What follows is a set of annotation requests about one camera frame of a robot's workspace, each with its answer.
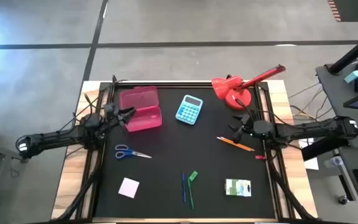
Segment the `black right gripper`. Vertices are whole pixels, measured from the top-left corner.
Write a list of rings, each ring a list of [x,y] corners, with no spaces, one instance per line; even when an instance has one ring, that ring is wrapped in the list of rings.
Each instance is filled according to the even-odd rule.
[[[256,138],[265,138],[273,134],[274,125],[265,120],[254,121],[249,114],[233,115],[232,117],[242,123],[242,126],[238,128],[229,125],[229,128],[233,131],[232,141],[234,143],[240,143],[243,132]]]

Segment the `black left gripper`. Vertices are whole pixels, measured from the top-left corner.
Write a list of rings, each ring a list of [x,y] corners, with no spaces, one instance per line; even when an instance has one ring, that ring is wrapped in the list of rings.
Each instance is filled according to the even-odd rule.
[[[126,108],[120,110],[114,104],[104,105],[104,124],[106,126],[118,126],[123,132],[128,132],[127,124],[135,114],[135,108]]]

